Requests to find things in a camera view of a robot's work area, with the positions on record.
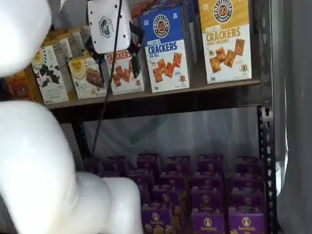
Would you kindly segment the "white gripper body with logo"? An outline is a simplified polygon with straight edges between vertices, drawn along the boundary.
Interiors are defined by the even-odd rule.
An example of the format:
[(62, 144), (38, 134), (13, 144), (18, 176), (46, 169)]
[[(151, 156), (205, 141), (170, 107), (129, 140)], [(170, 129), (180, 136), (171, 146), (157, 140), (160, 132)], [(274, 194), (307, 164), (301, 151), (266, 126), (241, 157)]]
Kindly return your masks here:
[(126, 0), (90, 0), (87, 12), (92, 43), (98, 54), (129, 47), (131, 14)]

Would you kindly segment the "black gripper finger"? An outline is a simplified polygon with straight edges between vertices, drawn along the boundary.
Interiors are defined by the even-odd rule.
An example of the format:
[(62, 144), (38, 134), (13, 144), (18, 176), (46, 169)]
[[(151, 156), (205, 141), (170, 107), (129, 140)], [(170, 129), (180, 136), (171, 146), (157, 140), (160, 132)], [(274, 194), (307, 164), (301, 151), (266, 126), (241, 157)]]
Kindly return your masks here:
[(98, 52), (95, 51), (92, 37), (89, 36), (87, 41), (85, 42), (85, 48), (89, 55), (95, 60), (95, 61), (103, 61), (104, 59), (104, 54), (99, 54)]
[(138, 60), (138, 54), (140, 49), (142, 48), (144, 31), (137, 25), (133, 24), (131, 21), (129, 22), (129, 26), (131, 33), (129, 52), (132, 56), (131, 58), (132, 72), (134, 78), (137, 78), (141, 71)]

